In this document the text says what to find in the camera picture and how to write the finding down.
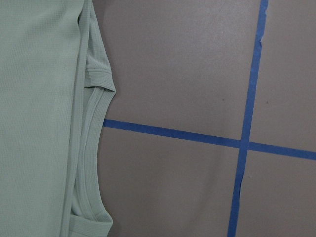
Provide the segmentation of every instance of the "gray surface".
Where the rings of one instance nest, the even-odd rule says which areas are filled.
[[[315,10],[269,1],[251,141],[316,151]]]
[[[316,162],[248,152],[237,237],[316,236]]]
[[[110,237],[226,235],[238,149],[107,127],[100,144]]]
[[[239,139],[260,1],[106,2],[108,118]]]
[[[240,139],[259,0],[94,0],[106,118]],[[316,1],[269,1],[250,140],[316,151]],[[238,237],[314,237],[315,161],[248,152]],[[238,150],[103,128],[109,237],[225,237]]]

